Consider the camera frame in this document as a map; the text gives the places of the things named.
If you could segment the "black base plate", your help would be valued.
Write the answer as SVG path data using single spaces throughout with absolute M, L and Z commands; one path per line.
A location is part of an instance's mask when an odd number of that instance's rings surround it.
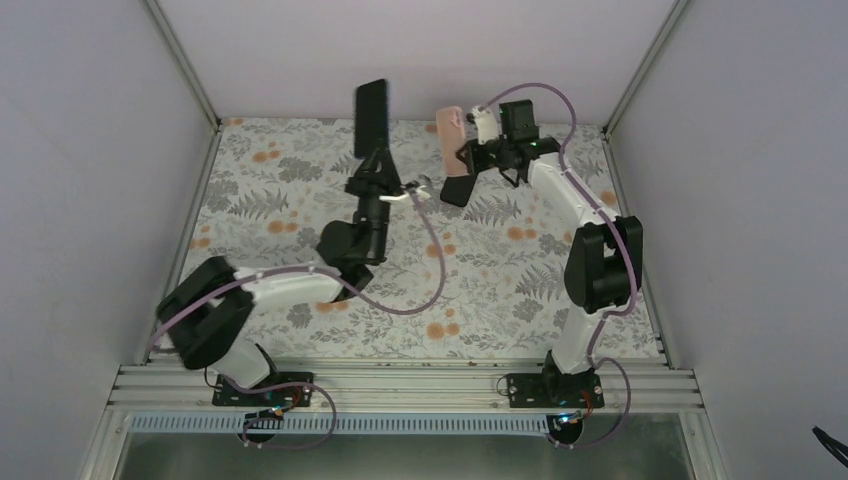
M 593 369 L 578 374 L 511 373 L 505 376 L 511 408 L 603 408 L 604 389 Z
M 282 409 L 289 409 L 293 406 L 308 407 L 312 395 L 311 387 L 296 385 L 287 388 L 275 388 L 274 390 L 270 390 L 270 387 L 282 383 L 311 383 L 313 380 L 314 374 L 311 372 L 277 372 L 258 385 L 250 387 L 250 390 L 258 390 L 258 393 L 244 393 L 235 389 L 222 375 L 219 375 L 216 380 L 216 392 L 213 393 L 211 403 L 218 407 Z

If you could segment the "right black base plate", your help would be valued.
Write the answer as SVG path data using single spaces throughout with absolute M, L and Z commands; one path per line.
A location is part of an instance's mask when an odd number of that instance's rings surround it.
M 604 389 L 593 369 L 578 374 L 511 373 L 505 376 L 511 408 L 603 408 Z

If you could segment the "pink phone case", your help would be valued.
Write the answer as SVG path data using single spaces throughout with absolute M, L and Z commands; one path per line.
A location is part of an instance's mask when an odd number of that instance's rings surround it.
M 469 167 L 458 156 L 467 142 L 465 114 L 458 106 L 445 107 L 436 112 L 436 127 L 445 173 L 448 177 L 463 177 Z

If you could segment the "floral patterned table mat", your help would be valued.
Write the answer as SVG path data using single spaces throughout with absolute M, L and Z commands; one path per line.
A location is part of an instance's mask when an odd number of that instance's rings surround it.
M 352 146 L 344 119 L 227 119 L 185 270 L 216 255 L 254 268 L 314 260 L 324 226 L 355 211 L 343 190 Z M 438 197 L 392 208 L 364 298 L 255 313 L 240 335 L 279 357 L 541 358 L 571 306 L 571 243 L 547 200 L 487 171 L 464 208 Z

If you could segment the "aluminium rail frame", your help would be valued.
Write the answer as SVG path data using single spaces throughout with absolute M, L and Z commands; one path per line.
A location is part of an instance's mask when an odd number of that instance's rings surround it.
M 306 371 L 342 413 L 506 413 L 505 374 L 540 371 L 538 360 L 284 359 L 282 370 Z M 700 412 L 704 401 L 691 370 L 652 361 L 626 362 L 627 380 L 606 365 L 599 369 L 606 405 L 623 407 L 632 390 L 634 413 Z M 119 368 L 107 400 L 110 410 L 210 410 L 212 390 L 202 372 L 157 358 L 145 366 Z

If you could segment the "black object at edge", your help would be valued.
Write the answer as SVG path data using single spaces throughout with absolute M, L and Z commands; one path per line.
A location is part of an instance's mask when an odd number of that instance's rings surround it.
M 812 433 L 816 440 L 832 457 L 834 457 L 845 468 L 848 467 L 848 447 L 846 444 L 833 438 L 818 426 L 814 426 L 812 428 Z

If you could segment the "black smartphone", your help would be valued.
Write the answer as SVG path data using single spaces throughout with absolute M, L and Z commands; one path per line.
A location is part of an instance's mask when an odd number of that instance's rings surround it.
M 387 147 L 388 139 L 388 81 L 378 79 L 359 85 L 354 93 L 354 156 L 365 159 Z

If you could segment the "black phone-shaped object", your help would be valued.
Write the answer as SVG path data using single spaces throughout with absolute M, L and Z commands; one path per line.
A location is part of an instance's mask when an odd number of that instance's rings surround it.
M 464 208 L 469 202 L 475 183 L 475 175 L 448 177 L 443 183 L 440 200 L 443 203 Z

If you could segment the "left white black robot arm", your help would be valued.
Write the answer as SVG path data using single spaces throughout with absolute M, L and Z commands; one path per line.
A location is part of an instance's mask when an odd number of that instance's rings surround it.
M 403 187 L 387 147 L 357 156 L 361 163 L 345 185 L 357 209 L 351 221 L 323 228 L 317 263 L 237 268 L 223 256 L 210 257 L 159 303 L 155 336 L 168 337 L 186 369 L 211 367 L 249 402 L 266 404 L 279 380 L 263 348 L 241 338 L 248 318 L 277 307 L 336 303 L 364 290 L 371 267 L 386 259 L 388 200 Z

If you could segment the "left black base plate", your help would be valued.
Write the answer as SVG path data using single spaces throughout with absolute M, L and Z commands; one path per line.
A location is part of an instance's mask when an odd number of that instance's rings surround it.
M 258 390 L 258 393 L 244 393 L 235 389 L 222 375 L 219 375 L 216 380 L 216 392 L 213 393 L 211 403 L 218 407 L 282 409 L 289 409 L 293 406 L 308 407 L 312 395 L 311 387 L 296 385 L 287 388 L 275 388 L 274 390 L 270 390 L 270 387 L 282 383 L 311 383 L 313 380 L 314 374 L 311 372 L 277 372 L 258 385 L 250 387 L 250 390 Z

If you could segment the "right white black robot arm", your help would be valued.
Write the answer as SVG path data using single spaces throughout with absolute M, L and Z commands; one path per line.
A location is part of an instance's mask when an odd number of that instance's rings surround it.
M 464 116 L 477 132 L 456 151 L 469 175 L 492 168 L 501 175 L 515 171 L 510 184 L 533 188 L 572 233 L 563 274 L 571 306 L 541 373 L 544 399 L 565 407 L 592 389 L 594 347 L 605 321 L 633 308 L 641 288 L 642 224 L 616 214 L 590 191 L 569 165 L 564 143 L 541 135 L 531 101 L 502 103 L 496 112 L 475 106 Z

